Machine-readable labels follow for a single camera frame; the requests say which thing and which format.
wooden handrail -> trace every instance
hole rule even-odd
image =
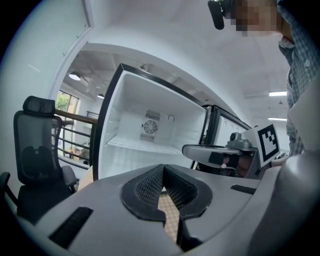
[[[73,120],[77,120],[83,123],[87,123],[87,124],[96,124],[98,122],[97,119],[93,119],[93,118],[89,118],[83,115],[79,115],[79,114],[72,114],[72,113],[68,113],[59,109],[55,110],[55,114],[58,116],[62,116],[62,117],[66,117],[66,118],[70,118]]]

ceiling light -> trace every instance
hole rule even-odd
[[[73,80],[76,80],[76,81],[80,81],[81,80],[81,77],[77,72],[70,73],[69,77],[72,78]]]
[[[286,91],[269,92],[269,96],[270,96],[270,97],[274,97],[274,96],[287,96],[287,92],[286,92]]]
[[[287,121],[286,118],[273,118],[273,117],[268,118],[268,120],[273,120],[273,121]]]

refrigerator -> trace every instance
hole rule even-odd
[[[194,168],[186,144],[225,146],[250,127],[218,106],[135,67],[120,64],[104,96],[93,140],[93,179],[157,164]]]

mesh chair back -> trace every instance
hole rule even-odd
[[[28,97],[23,111],[14,115],[14,144],[18,179],[25,185],[63,178],[58,160],[62,120],[55,114],[55,101]]]

